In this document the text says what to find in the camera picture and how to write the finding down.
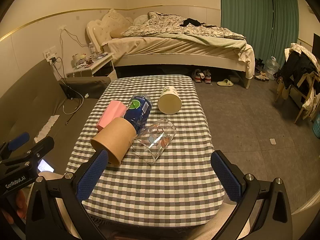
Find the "television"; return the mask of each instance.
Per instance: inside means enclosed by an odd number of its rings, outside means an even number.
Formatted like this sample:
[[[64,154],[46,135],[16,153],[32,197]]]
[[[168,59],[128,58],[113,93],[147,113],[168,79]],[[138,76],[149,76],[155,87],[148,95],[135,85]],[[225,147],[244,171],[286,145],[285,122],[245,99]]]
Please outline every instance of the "television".
[[[317,59],[320,59],[320,36],[313,34],[313,46],[312,54],[316,56]]]

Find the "clear plastic cup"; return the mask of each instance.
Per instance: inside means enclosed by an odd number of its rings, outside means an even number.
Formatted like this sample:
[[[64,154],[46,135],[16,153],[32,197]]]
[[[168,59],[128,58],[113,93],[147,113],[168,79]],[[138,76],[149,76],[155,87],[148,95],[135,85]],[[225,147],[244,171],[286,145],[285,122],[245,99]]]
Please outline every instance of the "clear plastic cup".
[[[168,119],[161,119],[143,130],[132,142],[135,154],[146,163],[153,164],[176,134]]]

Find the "smartphone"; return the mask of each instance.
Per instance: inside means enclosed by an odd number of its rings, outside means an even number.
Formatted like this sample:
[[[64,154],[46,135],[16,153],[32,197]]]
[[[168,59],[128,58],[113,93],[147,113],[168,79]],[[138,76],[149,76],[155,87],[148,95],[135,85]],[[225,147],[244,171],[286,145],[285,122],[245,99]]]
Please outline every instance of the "smartphone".
[[[54,168],[52,168],[44,159],[42,159],[38,165],[39,171],[54,171]]]

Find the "hand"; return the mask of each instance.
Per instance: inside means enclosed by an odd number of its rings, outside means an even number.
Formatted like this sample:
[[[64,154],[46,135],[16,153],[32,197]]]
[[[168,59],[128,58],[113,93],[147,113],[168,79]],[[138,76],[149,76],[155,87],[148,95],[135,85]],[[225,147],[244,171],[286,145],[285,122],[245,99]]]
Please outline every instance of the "hand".
[[[28,209],[28,206],[27,206],[27,203],[26,203],[26,197],[23,193],[23,191],[20,189],[18,190],[17,192],[17,195],[16,195],[16,204],[17,204],[17,207],[18,207],[18,210],[17,210],[17,215],[20,217],[20,218],[26,218],[26,215],[27,215],[27,209]],[[7,220],[7,222],[12,225],[14,223],[13,221],[13,218],[4,210],[1,210],[5,219]]]

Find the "floral comforter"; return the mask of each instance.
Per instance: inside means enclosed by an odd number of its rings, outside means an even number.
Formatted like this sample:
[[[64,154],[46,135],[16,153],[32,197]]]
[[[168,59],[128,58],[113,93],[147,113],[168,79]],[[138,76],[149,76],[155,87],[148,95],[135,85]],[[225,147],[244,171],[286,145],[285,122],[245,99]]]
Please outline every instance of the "floral comforter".
[[[151,34],[171,33],[245,40],[243,35],[233,33],[232,31],[222,27],[206,28],[202,25],[196,27],[192,24],[188,24],[186,27],[181,27],[180,25],[183,24],[183,21],[186,20],[186,18],[178,15],[149,12],[148,18],[149,20],[142,25],[130,26],[122,33],[122,35],[125,37],[143,37]]]

